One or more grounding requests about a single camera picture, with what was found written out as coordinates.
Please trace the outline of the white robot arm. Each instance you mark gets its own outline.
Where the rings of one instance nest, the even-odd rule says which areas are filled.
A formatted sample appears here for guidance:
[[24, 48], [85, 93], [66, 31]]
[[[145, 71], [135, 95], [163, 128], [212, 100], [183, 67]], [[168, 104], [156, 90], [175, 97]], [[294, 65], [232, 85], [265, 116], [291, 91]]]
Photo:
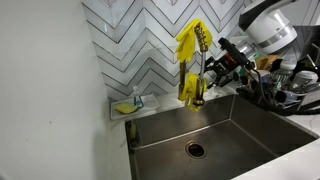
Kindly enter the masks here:
[[[256, 0], [246, 7], [239, 16], [238, 26], [253, 41], [255, 47], [264, 54], [272, 54], [292, 43], [297, 32], [290, 21], [280, 11], [295, 0]], [[222, 50], [227, 53], [220, 59], [210, 57], [205, 63], [205, 72], [214, 71], [216, 78], [207, 88], [223, 87], [232, 81], [229, 73], [242, 66], [247, 70], [254, 68], [247, 55], [226, 38], [218, 40]]]

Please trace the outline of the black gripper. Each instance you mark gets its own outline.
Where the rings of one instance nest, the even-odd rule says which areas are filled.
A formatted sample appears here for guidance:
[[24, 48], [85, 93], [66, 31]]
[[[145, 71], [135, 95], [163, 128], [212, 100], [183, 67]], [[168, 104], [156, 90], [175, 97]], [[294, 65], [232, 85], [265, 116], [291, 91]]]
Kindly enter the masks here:
[[226, 38], [220, 38], [218, 43], [221, 45], [221, 49], [226, 53], [215, 61], [213, 56], [210, 56], [205, 62], [204, 72], [211, 70], [211, 64], [214, 63], [214, 72], [216, 73], [216, 79], [207, 85], [207, 89], [211, 89], [214, 86], [223, 87], [230, 83], [233, 78], [228, 74], [235, 70], [238, 66], [251, 70], [255, 67], [254, 63], [249, 58], [255, 53], [254, 47], [240, 40], [236, 44], [231, 43]]

